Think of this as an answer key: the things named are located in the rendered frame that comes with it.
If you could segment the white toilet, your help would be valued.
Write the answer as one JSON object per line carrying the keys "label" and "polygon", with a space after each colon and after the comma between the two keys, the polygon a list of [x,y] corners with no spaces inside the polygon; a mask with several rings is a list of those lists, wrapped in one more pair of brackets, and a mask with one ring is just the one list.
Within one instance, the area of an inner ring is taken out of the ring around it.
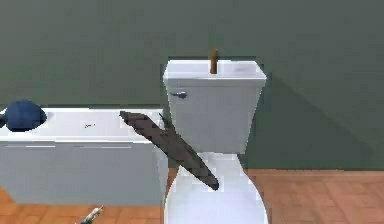
{"label": "white toilet", "polygon": [[173,59],[163,73],[172,123],[219,181],[213,190],[178,169],[164,224],[270,224],[264,201],[243,170],[259,97],[267,77],[254,60]]}

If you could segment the small grey bottle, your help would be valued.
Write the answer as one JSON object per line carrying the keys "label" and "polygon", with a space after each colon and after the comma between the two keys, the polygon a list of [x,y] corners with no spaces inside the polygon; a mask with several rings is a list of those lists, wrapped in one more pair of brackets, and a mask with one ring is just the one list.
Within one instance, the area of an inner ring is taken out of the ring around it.
{"label": "small grey bottle", "polygon": [[86,215],[79,224],[93,224],[94,220],[101,215],[104,207],[94,208],[88,215]]}

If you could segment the dark grey long flat object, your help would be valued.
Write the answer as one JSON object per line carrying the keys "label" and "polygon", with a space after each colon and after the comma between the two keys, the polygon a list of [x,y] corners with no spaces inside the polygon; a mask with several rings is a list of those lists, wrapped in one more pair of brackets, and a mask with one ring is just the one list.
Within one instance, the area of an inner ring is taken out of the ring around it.
{"label": "dark grey long flat object", "polygon": [[175,127],[163,115],[165,128],[160,128],[149,116],[143,113],[120,111],[123,122],[134,131],[153,143],[164,154],[182,166],[210,189],[217,191],[219,181],[197,152],[176,132]]}

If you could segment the dark blue round object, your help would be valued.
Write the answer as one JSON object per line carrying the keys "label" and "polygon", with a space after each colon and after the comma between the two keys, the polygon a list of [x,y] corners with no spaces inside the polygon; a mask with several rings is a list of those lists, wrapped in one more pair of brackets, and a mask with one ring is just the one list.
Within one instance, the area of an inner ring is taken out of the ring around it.
{"label": "dark blue round object", "polygon": [[10,103],[5,113],[0,114],[0,128],[6,126],[11,132],[26,132],[42,125],[47,120],[46,113],[30,100]]}

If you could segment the white low cabinet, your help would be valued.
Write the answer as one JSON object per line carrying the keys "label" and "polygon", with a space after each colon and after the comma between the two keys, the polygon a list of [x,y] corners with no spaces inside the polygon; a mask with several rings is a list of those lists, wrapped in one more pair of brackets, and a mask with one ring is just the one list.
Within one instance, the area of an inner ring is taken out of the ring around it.
{"label": "white low cabinet", "polygon": [[0,128],[0,186],[23,204],[159,206],[168,159],[118,109],[47,108],[27,132]]}

